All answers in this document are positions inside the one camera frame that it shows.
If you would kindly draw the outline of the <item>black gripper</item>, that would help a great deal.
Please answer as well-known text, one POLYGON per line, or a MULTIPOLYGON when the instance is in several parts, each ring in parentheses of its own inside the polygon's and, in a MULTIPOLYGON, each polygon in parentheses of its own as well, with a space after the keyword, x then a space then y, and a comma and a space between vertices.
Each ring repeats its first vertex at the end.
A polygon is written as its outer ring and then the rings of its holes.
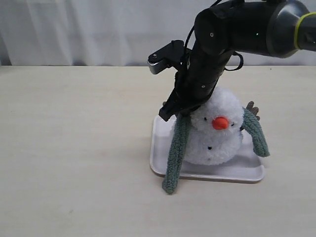
POLYGON ((200 108, 213 93, 233 53, 233 50, 228 49, 219 55, 210 55, 201 47, 194 46, 158 115, 164 121, 169 121, 172 116, 186 117, 200 108))

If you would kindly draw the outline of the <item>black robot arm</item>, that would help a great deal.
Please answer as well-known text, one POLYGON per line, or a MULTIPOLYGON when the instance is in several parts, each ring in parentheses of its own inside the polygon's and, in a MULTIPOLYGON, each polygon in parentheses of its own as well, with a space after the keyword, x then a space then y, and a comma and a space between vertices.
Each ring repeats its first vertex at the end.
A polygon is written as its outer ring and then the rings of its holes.
POLYGON ((191 49, 173 40, 162 51, 175 67, 174 88, 159 110, 163 120, 185 115, 204 104, 232 56, 249 54, 288 58, 316 49, 316 14, 298 0, 229 0, 201 11, 191 33, 191 49))

